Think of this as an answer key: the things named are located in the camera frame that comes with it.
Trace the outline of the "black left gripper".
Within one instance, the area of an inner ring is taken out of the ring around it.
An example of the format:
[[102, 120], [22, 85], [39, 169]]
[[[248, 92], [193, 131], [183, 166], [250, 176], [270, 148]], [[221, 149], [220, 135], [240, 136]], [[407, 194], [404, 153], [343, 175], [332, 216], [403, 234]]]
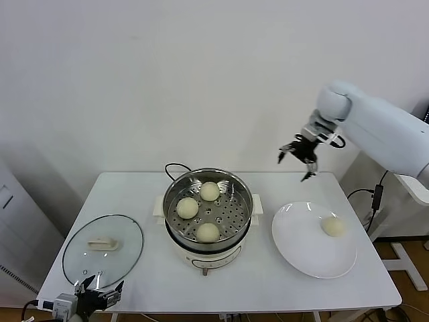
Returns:
[[92, 275], [82, 282], [76, 281], [74, 283], [75, 295], [78, 298], [77, 315], [92, 315], [95, 311], [104, 311], [107, 308], [107, 304], [116, 304], [121, 300], [124, 280], [108, 292], [87, 290], [94, 279], [95, 275]]

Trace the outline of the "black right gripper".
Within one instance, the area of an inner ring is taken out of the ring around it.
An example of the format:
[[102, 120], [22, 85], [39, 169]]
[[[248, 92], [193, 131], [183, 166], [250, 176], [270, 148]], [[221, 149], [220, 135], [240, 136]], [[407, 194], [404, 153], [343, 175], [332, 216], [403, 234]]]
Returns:
[[318, 140], [311, 141], [305, 138], [302, 134], [296, 134], [294, 140], [282, 146], [279, 149], [278, 164], [282, 162], [286, 154], [292, 154], [299, 161], [306, 165], [306, 174], [302, 178], [301, 182], [308, 180], [312, 176], [316, 176], [318, 171], [317, 155], [315, 149], [318, 146]]

